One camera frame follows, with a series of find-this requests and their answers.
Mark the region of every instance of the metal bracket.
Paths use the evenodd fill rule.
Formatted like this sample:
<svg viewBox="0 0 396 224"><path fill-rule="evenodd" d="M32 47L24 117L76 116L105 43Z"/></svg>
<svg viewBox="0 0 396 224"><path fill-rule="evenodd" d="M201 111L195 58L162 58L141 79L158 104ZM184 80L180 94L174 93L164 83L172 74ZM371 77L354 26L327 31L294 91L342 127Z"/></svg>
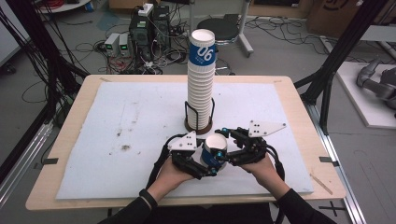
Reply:
<svg viewBox="0 0 396 224"><path fill-rule="evenodd" d="M192 131L168 146L170 150L195 151L197 148L197 134Z"/></svg>
<svg viewBox="0 0 396 224"><path fill-rule="evenodd" d="M286 128L286 123L251 120L248 127L248 136L268 136L284 128Z"/></svg>

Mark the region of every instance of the black stool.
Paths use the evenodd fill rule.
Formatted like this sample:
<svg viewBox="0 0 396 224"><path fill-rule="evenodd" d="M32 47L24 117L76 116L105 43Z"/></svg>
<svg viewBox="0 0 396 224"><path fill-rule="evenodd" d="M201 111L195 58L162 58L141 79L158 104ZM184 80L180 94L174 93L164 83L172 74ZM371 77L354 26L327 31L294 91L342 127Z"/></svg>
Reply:
<svg viewBox="0 0 396 224"><path fill-rule="evenodd" d="M232 44L238 39L239 36L239 29L236 25L236 22L228 21L225 19L211 18L201 21L200 23L198 23L197 29L210 30L211 32L213 32L213 34L215 34L216 52L218 52L217 46ZM223 69L229 69L229 75L234 75L232 73L230 65L228 65L225 61L223 62L226 66L216 68L216 70L218 71Z"/></svg>

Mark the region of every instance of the human hand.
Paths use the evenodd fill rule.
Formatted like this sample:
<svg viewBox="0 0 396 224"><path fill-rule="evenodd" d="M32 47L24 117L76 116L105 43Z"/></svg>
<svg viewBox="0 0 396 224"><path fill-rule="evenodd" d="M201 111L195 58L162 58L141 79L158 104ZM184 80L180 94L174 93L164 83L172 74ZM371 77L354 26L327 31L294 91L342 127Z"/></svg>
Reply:
<svg viewBox="0 0 396 224"><path fill-rule="evenodd" d="M277 174L268 153L265 153L265 158L262 160L255 163L241 165L241 167L252 173L254 177L256 177L257 182L268 189L276 199L281 198L290 189Z"/></svg>
<svg viewBox="0 0 396 224"><path fill-rule="evenodd" d="M177 169L172 163L172 158L168 158L163 164L157 179L148 188L148 193L151 194L155 201L159 202L160 199L176 189L181 183L191 179L193 179L191 175Z"/></svg>

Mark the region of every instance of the black sleeve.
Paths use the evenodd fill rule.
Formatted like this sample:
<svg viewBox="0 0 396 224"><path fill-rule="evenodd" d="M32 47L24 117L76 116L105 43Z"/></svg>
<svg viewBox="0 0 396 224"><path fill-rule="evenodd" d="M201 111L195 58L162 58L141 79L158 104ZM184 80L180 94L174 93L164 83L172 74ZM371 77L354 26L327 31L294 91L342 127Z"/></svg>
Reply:
<svg viewBox="0 0 396 224"><path fill-rule="evenodd" d="M332 223L335 222L326 217L319 211L315 210L293 189L290 189L278 201L279 207L285 213L291 224L296 223Z"/></svg>
<svg viewBox="0 0 396 224"><path fill-rule="evenodd" d="M140 224L149 216L150 209L147 203L140 197L121 209L116 215L108 217L99 224Z"/></svg>

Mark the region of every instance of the human arm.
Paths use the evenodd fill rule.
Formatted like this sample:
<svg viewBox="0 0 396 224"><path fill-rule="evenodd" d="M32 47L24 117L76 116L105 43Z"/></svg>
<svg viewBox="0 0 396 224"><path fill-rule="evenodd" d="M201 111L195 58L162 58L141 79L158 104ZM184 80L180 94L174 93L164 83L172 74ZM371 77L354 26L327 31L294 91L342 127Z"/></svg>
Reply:
<svg viewBox="0 0 396 224"><path fill-rule="evenodd" d="M166 194L176 189L181 183L192 179L191 175L179 171L172 159L168 158L163 164L160 173L154 183L147 189L148 194L158 203ZM99 222L99 224L140 224L149 216L152 209L149 200L144 197L138 197L126 207L121 209L116 215L108 217Z"/></svg>
<svg viewBox="0 0 396 224"><path fill-rule="evenodd" d="M335 223L315 210L279 177L268 153L261 161L241 167L252 173L257 182L276 198L290 223Z"/></svg>

